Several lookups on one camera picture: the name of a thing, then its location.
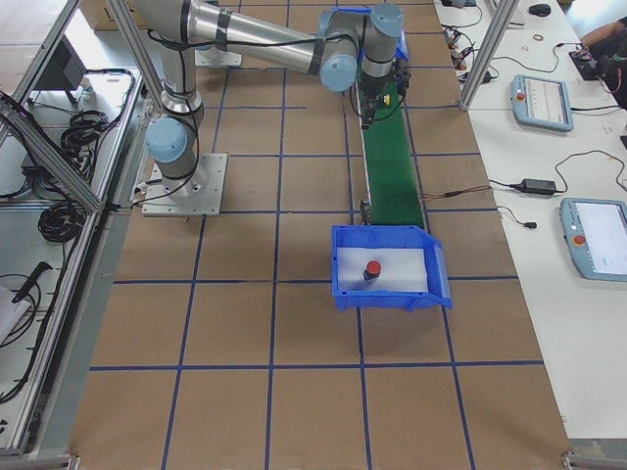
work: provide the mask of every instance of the tiled surface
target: tiled surface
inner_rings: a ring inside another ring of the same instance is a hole
[[[325,8],[287,3],[240,7],[305,29]],[[424,192],[485,185],[435,9],[403,8]],[[223,214],[132,216],[72,438],[85,468],[560,468],[567,441],[492,192],[425,203],[453,309],[338,311],[330,227],[361,221],[359,123],[316,77],[245,65],[199,72],[203,151],[230,155]]]

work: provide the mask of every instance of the robotic arm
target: robotic arm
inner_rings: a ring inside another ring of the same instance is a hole
[[[369,14],[323,12],[316,36],[241,15],[206,0],[134,0],[134,4],[161,36],[165,71],[161,100],[179,122],[178,129],[172,128],[171,120],[168,125],[152,124],[152,137],[147,135],[147,145],[165,179],[183,179],[196,169],[189,143],[191,140],[193,144],[191,126],[181,125],[187,120],[198,126],[204,114],[202,97],[196,90],[195,47],[217,47],[317,74],[322,85],[335,92],[349,89],[357,79],[362,95],[362,128],[374,123],[387,83],[400,81],[394,64],[404,15],[391,3],[379,4]],[[400,94],[405,93],[408,80],[406,73],[401,80],[404,83],[399,85]],[[166,135],[175,140],[175,145],[163,141]],[[148,140],[155,141],[152,147]],[[170,154],[173,148],[187,150],[174,158]],[[180,196],[189,194],[194,183],[202,185],[202,175],[196,176]]]

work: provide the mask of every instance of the computer mouse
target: computer mouse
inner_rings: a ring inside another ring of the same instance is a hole
[[[539,3],[529,7],[528,12],[536,17],[547,17],[551,13],[551,5]]]

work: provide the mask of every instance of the red button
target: red button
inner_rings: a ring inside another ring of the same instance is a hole
[[[365,270],[371,276],[378,276],[379,274],[381,274],[381,263],[375,260],[369,261],[368,264],[365,266]]]

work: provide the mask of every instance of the blue box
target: blue box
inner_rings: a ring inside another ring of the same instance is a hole
[[[396,307],[407,311],[430,306],[453,307],[440,241],[416,226],[334,225],[331,283],[335,304],[347,307]],[[422,249],[428,292],[342,291],[338,282],[338,248]]]

